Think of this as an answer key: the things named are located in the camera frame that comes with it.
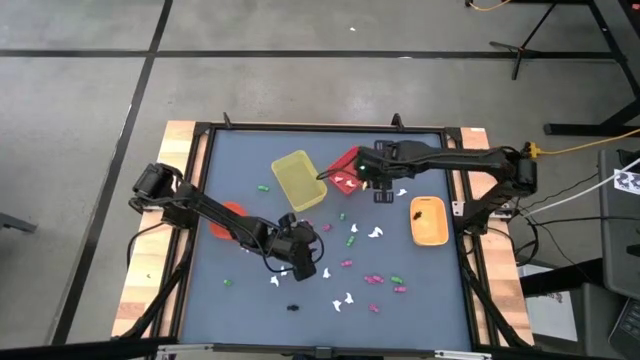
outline black metal frame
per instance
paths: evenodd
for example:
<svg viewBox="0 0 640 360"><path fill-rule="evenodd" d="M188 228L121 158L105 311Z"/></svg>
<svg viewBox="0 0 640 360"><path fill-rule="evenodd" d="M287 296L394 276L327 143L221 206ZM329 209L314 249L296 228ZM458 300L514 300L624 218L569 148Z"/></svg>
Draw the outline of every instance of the black metal frame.
<svg viewBox="0 0 640 360"><path fill-rule="evenodd" d="M456 147L462 147L460 129L459 128L429 128L429 127L406 127L402 124L401 121L394 117L391 126L359 126L359 125L316 125L316 124L269 124L269 123L234 123L232 124L229 120L227 114L224 114L224 122L221 123L196 123L196 129L194 131L193 141L198 141L201 134L202 129L206 128L208 131L208 139L207 139L207 149L205 152L205 159L203 161L203 166L200 170L200 183L198 184L198 188L204 189L206 186L207 177L209 174L209 164L211 163L211 154L213 151L213 144L215 141L215 133L217 130L238 130L238 131L290 131L290 132L351 132L351 133L414 133L414 134L436 134L440 138L440 142L443 147L448 146L448 138L447 136L451 136L456 142ZM197 146L192 146L191 152L189 154L189 159L195 158L195 152L198 151ZM445 172L447 177L447 185L449 196L451 200L456 199L454 182L453 182L453 174L451 171ZM466 183L463 183L463 191L466 194L471 194L470 184L468 182L468 175ZM189 239L187 241L195 242L195 237L198 229L189 230ZM465 254L464 250L464 242L462 239L457 239L456 247L459 250L458 255L463 256ZM476 264L477 271L480 275L483 287L486 291L488 289L488 280L486 277L486 268L484 259L481 256L481 247L476 246L474 249L480 252L476 252ZM179 334L180 321L182 316L182 309L184 306L184 301L187 293L186 284L188 283L188 272L185 274L185 277L180 281L180 286L176 293L176 307L173 312L173 317L171 319L170 337L177 337ZM479 343L479 334L477 329L477 319L475 316L475 307L473 303L472 291L471 288L467 285L467 283L462 280L463 284L463 294L464 294L464 302L465 302L465 310L467 315L467 321L469 324L469 338L471 340L472 346L475 348ZM498 345L499 339L497 336L497 331L495 326L493 326L494 336L490 336L491 345ZM433 356L433 352L430 351L417 351L412 349L406 350L397 350L397 349L345 349L345 348L326 348L326 347L283 347L283 346L256 346L256 345L242 345L242 344L214 344L214 350L217 351L231 351L231 352L260 352L260 353L275 353L275 354L285 354L285 353L299 353L299 354L308 354L308 355L318 355L319 352L329 352L333 356L338 355L372 355L372 356Z"/></svg>
<svg viewBox="0 0 640 360"><path fill-rule="evenodd" d="M512 3L550 3L552 0L512 0ZM601 28L607 28L606 22L602 18L597 6L593 0L558 0L560 4L588 4L592 10L598 25ZM69 331L75 316L82 290L86 282L91 262L97 249L98 241L102 232L104 221L106 218L109 203L113 197L115 184L122 167L124 154L126 153L135 122L137 120L138 111L144 97L144 93L149 81L149 77L156 58L225 58L225 57L242 57L242 58L413 58L413 59L518 59L518 54L512 52L492 52L492 51L350 51L350 50L186 50L171 51L160 50L159 45L164 34L164 30L171 12L173 0L164 0L164 5L160 13L153 38L147 50L102 50L102 49L0 49L0 57L33 57L33 58L143 58L144 64L136 85L132 100L131 108L127 114L123 125L123 131L116 143L115 153L111 160L109 170L106 173L104 184L99 193L96 207L90 218L83 238L83 245L80 253L78 264L73 272L73 278L65 295L61 300L58 314L52 323L51 343L64 344L67 341ZM617 47L615 40L610 34L605 34L605 38L611 51L609 52L543 52L536 54L538 59L599 59L599 60L616 60L622 67L628 79L632 78L631 72L626 66L624 57L620 49ZM636 96L640 94L640 87L634 86L633 81L629 80ZM612 116L600 125L571 125L571 124L547 124L545 132L550 135L599 135L614 136L620 135L636 127L622 126L631 118L640 113L640 100L638 98L625 109ZM177 242L177 234L172 235ZM175 255L175 248L169 249L169 253ZM164 269L163 278L167 276L170 267Z"/></svg>

